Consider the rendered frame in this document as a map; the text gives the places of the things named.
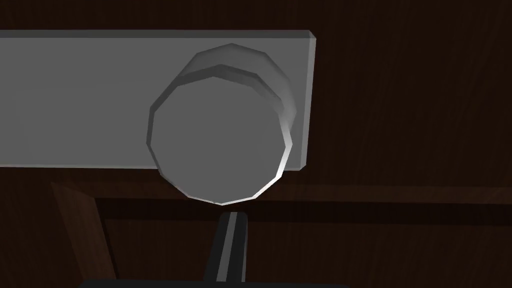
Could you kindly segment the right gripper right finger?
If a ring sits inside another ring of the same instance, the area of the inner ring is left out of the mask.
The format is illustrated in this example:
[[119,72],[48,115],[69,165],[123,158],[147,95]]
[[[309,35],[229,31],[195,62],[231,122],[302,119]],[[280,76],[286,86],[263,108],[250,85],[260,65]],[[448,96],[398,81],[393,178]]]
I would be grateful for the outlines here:
[[235,213],[235,226],[227,270],[227,282],[245,282],[248,242],[248,217]]

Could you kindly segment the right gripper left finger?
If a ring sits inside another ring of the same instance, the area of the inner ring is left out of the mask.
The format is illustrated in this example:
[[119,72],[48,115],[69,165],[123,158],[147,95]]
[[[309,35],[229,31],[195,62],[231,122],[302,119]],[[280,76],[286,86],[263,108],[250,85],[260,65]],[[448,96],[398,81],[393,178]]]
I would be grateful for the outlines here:
[[226,282],[237,222],[236,212],[222,213],[213,238],[203,280]]

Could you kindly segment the grey round door knob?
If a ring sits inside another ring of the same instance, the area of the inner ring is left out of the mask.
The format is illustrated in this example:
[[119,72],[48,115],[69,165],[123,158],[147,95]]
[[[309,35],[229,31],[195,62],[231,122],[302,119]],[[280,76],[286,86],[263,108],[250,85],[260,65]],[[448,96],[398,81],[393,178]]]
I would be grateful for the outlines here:
[[146,144],[180,192],[229,205],[281,178],[296,114],[290,80],[275,61],[229,43],[196,53],[154,101]]

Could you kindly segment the grey door knob plate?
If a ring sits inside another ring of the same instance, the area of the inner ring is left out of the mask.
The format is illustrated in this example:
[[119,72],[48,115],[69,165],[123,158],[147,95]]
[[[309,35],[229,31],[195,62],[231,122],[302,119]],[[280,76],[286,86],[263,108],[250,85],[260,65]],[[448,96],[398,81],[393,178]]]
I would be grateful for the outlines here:
[[236,44],[289,78],[285,169],[301,170],[316,42],[310,30],[0,29],[0,167],[154,169],[151,104],[197,53]]

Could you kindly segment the dark brown wooden door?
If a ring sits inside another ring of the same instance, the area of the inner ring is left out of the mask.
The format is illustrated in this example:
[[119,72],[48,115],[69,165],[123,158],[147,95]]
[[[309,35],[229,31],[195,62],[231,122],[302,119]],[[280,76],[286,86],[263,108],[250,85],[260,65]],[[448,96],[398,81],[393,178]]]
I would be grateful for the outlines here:
[[[512,288],[512,0],[0,0],[0,29],[317,39],[307,164],[249,217],[249,282]],[[222,207],[151,170],[0,168],[0,288],[200,281]],[[101,223],[103,234],[98,232]]]

